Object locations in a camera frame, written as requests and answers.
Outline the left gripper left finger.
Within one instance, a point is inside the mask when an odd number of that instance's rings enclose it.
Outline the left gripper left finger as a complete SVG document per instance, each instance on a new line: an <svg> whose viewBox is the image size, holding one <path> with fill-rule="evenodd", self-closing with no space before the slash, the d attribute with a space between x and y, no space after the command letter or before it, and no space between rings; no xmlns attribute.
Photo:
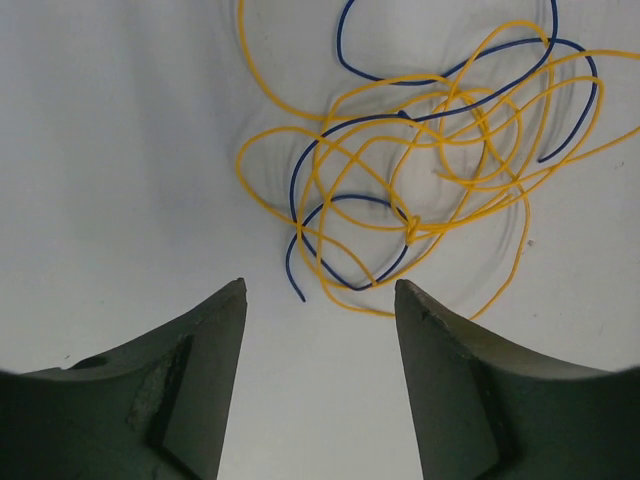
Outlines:
<svg viewBox="0 0 640 480"><path fill-rule="evenodd" d="M247 313L237 279L62 369L1 375L5 479L214 479Z"/></svg>

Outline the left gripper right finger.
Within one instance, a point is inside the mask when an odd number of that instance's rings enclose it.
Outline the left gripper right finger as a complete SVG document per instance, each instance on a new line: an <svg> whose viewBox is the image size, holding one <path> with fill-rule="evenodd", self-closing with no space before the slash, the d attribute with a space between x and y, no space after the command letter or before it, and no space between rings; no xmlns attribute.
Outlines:
<svg viewBox="0 0 640 480"><path fill-rule="evenodd" d="M635 479L639 371L520 346L407 280L395 318L427 479Z"/></svg>

